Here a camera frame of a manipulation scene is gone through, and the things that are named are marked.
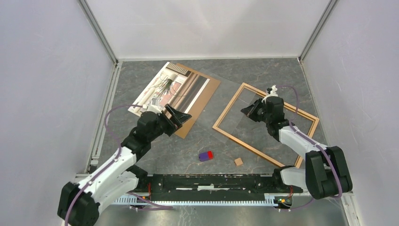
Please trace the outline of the purple red block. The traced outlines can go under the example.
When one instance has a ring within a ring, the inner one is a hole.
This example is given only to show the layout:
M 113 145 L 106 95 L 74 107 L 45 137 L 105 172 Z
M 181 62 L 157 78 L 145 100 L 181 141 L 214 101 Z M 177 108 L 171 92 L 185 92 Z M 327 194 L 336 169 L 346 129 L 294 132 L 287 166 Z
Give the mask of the purple red block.
M 212 151 L 207 151 L 207 152 L 203 152 L 199 154 L 199 160 L 201 162 L 203 161 L 209 161 L 211 159 L 213 159 L 214 155 Z

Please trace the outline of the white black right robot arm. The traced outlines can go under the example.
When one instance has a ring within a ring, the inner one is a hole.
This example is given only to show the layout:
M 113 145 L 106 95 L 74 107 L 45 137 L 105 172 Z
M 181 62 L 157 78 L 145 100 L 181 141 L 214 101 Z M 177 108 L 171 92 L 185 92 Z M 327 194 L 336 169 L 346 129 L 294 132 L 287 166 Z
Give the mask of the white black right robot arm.
M 343 150 L 324 145 L 301 130 L 285 117 L 284 100 L 277 94 L 278 87 L 267 89 L 267 95 L 257 99 L 241 112 L 255 122 L 263 122 L 268 134 L 288 146 L 305 160 L 304 169 L 285 166 L 273 173 L 272 187 L 284 192 L 290 186 L 307 190 L 315 200 L 339 198 L 352 191 L 353 183 Z

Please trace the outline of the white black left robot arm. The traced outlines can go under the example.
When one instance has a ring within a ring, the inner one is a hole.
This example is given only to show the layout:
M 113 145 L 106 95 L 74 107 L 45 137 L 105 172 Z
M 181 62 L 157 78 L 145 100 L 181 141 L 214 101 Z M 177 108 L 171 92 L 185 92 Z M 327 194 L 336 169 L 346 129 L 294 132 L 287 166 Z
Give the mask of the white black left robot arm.
M 101 213 L 123 194 L 144 191 L 148 179 L 131 168 L 163 134 L 173 135 L 192 116 L 166 104 L 162 110 L 142 113 L 116 152 L 93 173 L 78 183 L 68 182 L 62 190 L 57 215 L 66 226 L 93 226 Z

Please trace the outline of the brown backing board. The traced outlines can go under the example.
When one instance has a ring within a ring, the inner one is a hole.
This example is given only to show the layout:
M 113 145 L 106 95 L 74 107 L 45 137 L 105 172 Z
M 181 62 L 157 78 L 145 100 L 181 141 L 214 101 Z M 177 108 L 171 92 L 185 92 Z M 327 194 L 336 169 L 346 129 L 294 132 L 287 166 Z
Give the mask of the brown backing board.
M 171 99 L 170 104 L 176 110 L 192 116 L 175 132 L 176 136 L 185 138 L 221 82 L 182 64 L 178 63 L 177 66 L 187 70 L 187 79 Z

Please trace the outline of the small wooden cube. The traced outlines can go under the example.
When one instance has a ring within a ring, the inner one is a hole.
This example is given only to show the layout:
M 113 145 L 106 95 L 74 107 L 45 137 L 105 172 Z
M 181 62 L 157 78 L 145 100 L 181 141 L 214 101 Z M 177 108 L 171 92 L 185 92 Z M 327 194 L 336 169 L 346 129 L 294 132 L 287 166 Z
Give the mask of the small wooden cube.
M 234 163 L 238 167 L 238 166 L 243 165 L 243 160 L 241 158 L 237 158 L 234 160 Z

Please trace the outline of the printed photo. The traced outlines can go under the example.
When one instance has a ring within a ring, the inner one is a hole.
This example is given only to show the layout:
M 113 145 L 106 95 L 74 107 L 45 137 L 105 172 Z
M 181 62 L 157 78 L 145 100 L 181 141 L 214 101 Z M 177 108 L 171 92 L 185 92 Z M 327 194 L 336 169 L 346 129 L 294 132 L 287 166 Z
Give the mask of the printed photo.
M 210 78 L 191 69 L 167 62 L 128 111 L 140 116 L 150 109 L 161 111 L 169 104 L 180 112 L 188 113 L 210 81 Z

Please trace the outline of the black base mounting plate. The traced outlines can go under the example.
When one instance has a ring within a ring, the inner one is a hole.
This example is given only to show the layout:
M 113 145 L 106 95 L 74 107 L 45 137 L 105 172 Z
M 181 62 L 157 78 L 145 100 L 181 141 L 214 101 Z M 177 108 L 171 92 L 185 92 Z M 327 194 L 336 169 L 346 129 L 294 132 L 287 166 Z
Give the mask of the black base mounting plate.
M 300 194 L 271 174 L 153 174 L 132 190 L 151 201 L 261 201 L 265 194 Z

